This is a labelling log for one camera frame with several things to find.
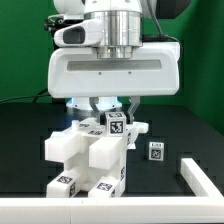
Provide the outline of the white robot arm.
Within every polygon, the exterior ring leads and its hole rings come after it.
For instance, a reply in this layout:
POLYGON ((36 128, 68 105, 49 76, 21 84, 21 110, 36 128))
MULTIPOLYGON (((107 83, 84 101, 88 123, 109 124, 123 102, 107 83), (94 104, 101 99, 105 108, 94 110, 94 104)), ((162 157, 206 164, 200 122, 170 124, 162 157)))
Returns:
POLYGON ((53 23, 57 49, 48 68, 54 98, 86 104, 98 119, 129 97, 127 121, 142 96, 173 95, 179 89, 178 39, 159 31, 142 33, 142 19, 154 24, 182 14, 191 0, 54 0, 62 22, 53 23))

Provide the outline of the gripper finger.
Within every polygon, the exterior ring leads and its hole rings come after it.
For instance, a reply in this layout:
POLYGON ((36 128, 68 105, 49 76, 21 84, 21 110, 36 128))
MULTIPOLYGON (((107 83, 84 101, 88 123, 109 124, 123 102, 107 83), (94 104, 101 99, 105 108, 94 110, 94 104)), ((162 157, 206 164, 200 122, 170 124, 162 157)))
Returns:
POLYGON ((103 118, 104 118, 104 113, 97 107, 99 103, 99 98, 98 97, 90 97, 89 98, 89 104, 95 114, 96 117, 96 121, 98 123, 102 123, 103 122, 103 118))
POLYGON ((127 123, 132 124, 134 121, 134 113, 140 105, 140 97, 139 96, 130 96, 129 97, 130 106, 127 110, 126 117, 127 123))

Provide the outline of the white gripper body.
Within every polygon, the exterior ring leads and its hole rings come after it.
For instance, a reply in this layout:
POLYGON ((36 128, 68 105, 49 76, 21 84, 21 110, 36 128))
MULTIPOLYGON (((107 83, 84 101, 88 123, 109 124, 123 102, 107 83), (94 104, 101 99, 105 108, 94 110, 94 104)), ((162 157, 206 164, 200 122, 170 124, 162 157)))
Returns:
POLYGON ((99 59, 94 48, 60 48, 49 62, 55 98, 173 95, 179 89, 177 42, 151 42, 129 59, 99 59))

